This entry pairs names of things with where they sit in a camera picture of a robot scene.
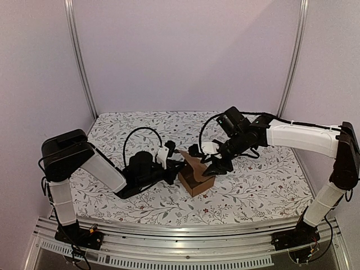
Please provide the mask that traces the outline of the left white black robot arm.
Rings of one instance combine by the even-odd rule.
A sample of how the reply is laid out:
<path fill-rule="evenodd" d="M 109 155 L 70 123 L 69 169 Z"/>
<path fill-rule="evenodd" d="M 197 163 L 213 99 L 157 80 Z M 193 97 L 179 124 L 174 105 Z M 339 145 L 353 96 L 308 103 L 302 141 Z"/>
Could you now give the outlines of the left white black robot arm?
<path fill-rule="evenodd" d="M 184 161 L 173 160 L 176 150 L 173 141 L 161 142 L 156 155 L 139 151 L 124 160 L 119 169 L 95 145 L 81 129 L 72 130 L 46 140 L 38 165 L 48 183 L 61 233 L 71 244 L 79 244 L 84 236 L 77 221 L 70 188 L 70 177 L 83 169 L 101 181 L 117 197 L 128 199 L 149 189 L 160 181 L 172 185 L 177 174 L 185 166 Z"/>

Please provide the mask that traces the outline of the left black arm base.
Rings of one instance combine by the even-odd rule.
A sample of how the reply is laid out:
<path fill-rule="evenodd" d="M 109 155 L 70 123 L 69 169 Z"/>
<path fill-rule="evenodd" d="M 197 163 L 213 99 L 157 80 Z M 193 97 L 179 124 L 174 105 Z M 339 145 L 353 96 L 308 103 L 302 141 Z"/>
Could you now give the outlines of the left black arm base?
<path fill-rule="evenodd" d="M 98 230 L 98 224 L 81 228 L 78 221 L 67 226 L 59 224 L 55 234 L 57 241 L 92 250 L 100 250 L 103 239 L 104 234 Z"/>

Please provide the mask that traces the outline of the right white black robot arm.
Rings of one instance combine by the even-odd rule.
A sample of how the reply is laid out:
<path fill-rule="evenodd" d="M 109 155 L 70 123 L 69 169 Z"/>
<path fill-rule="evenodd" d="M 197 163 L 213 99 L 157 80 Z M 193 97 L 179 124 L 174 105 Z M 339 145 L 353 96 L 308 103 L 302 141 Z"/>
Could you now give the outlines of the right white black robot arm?
<path fill-rule="evenodd" d="M 281 119 L 267 112 L 241 112 L 230 107 L 213 117 L 228 139 L 225 142 L 199 141 L 200 153 L 211 163 L 206 175 L 231 172 L 232 160 L 245 156 L 248 150 L 262 147 L 287 147 L 297 154 L 304 154 L 310 161 L 316 158 L 323 172 L 329 169 L 327 180 L 314 179 L 318 190 L 310 206 L 304 211 L 301 225 L 291 232 L 291 241 L 303 245 L 313 235 L 312 227 L 340 202 L 345 194 L 359 182 L 359 145 L 353 126 L 318 125 Z"/>

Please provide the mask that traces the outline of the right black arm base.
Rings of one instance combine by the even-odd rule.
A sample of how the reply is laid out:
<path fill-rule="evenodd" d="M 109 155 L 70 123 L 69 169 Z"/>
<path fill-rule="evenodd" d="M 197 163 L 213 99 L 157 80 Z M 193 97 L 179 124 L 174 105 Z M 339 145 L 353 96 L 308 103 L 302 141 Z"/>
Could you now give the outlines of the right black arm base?
<path fill-rule="evenodd" d="M 305 223 L 303 216 L 299 218 L 295 228 L 271 234 L 271 245 L 276 251 L 311 244 L 318 240 L 320 234 L 317 226 L 312 227 Z"/>

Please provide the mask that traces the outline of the brown cardboard box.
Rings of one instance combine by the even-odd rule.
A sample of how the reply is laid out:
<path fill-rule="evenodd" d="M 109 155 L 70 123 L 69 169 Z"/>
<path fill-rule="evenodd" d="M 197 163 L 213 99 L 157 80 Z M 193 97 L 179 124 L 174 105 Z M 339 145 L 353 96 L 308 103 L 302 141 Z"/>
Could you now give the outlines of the brown cardboard box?
<path fill-rule="evenodd" d="M 191 197 L 195 197 L 214 186 L 215 176 L 203 176 L 207 166 L 201 163 L 198 157 L 192 157 L 182 150 L 179 150 L 179 153 L 184 158 L 184 167 L 178 173 L 178 178 Z"/>

